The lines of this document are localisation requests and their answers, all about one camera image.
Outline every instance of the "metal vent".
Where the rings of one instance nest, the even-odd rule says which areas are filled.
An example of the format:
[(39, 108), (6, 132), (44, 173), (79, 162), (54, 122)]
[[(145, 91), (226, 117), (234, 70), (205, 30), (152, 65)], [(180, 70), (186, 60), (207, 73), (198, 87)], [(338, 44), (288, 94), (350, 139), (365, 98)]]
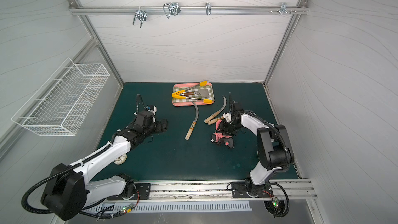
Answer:
[[(92, 207), (87, 212), (98, 213), (99, 211), (115, 205), (105, 214), (112, 214), (120, 211), (128, 204), (103, 203)], [(233, 212), (252, 211), (249, 201), (203, 201), (203, 202), (140, 202), (137, 208), (131, 212), (136, 213), (165, 213), (165, 212)]]

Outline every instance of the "wire basket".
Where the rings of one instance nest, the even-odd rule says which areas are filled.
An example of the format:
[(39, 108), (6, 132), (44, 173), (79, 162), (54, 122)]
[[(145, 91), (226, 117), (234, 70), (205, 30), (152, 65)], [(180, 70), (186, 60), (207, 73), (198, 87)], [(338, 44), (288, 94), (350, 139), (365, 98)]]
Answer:
[[(51, 80), (56, 72), (62, 76)], [(109, 73), (103, 64), (75, 64), (70, 58), (56, 72), (11, 120), (39, 136), (75, 136)], [(52, 85), (43, 90), (49, 81)]]

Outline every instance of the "aluminum rail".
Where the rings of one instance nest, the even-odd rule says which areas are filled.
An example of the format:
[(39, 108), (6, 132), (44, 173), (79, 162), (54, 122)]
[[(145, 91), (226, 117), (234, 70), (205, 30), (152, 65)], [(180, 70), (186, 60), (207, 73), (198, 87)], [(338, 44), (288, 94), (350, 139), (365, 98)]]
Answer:
[[(72, 15), (134, 15), (138, 7), (77, 7), (69, 9)], [(163, 7), (140, 7), (147, 15), (165, 15)], [(206, 15), (205, 6), (180, 7), (178, 15)], [(212, 15), (279, 15), (277, 6), (212, 6)], [(286, 6), (287, 15), (307, 14), (308, 8)]]
[[(148, 200), (143, 202), (179, 202), (179, 201), (246, 201), (270, 200), (264, 193), (257, 198), (233, 198), (232, 191), (227, 185), (232, 181), (244, 180), (208, 180), (208, 181), (138, 181), (137, 183), (151, 183)], [(309, 179), (270, 180), (279, 183), (285, 190), (289, 199), (318, 199), (314, 187)], [(272, 185), (273, 195), (284, 199), (281, 189)]]

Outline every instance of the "glove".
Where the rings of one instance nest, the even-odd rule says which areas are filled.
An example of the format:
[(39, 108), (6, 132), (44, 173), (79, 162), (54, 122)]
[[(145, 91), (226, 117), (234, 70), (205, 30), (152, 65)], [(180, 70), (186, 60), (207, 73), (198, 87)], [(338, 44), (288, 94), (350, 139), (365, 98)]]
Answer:
[(220, 123), (222, 120), (216, 122), (216, 132), (211, 135), (211, 141), (218, 145), (226, 145), (230, 148), (234, 147), (234, 140), (231, 136), (227, 136), (220, 131)]

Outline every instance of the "green checkered cloth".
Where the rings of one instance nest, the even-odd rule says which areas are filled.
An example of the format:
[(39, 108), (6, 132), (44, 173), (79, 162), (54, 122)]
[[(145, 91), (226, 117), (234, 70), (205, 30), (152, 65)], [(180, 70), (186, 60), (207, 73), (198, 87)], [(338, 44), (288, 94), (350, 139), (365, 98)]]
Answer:
[[(177, 91), (183, 90), (185, 88), (186, 87), (173, 87), (173, 92), (177, 92)], [(198, 92), (199, 89), (207, 89), (209, 91), (209, 95), (207, 95), (207, 97), (210, 100), (214, 101), (213, 86), (195, 87), (195, 88), (189, 90), (188, 92)], [(190, 95), (188, 97), (201, 98), (202, 96), (201, 95)], [(192, 99), (176, 99), (176, 98), (173, 98), (173, 103), (190, 102), (190, 101), (192, 101)]]

